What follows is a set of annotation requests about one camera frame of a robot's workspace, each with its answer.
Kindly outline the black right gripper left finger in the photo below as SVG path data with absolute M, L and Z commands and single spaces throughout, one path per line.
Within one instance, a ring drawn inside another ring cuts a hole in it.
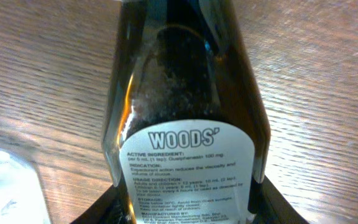
M 127 190 L 124 184 L 110 186 L 94 204 L 71 224 L 128 224 L 124 203 Z

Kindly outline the dark brown syrup bottle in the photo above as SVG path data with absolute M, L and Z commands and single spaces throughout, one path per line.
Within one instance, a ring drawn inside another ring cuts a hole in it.
M 122 1 L 102 133 L 115 223 L 256 223 L 270 126 L 231 1 Z

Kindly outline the white spray bottle clear cap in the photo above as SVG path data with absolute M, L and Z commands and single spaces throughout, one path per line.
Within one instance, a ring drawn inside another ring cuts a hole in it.
M 0 224 L 51 224 L 37 171 L 0 148 Z

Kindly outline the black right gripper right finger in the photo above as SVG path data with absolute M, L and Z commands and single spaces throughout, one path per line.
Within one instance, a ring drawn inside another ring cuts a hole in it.
M 252 179 L 249 211 L 252 224 L 308 224 L 267 177 L 261 184 Z

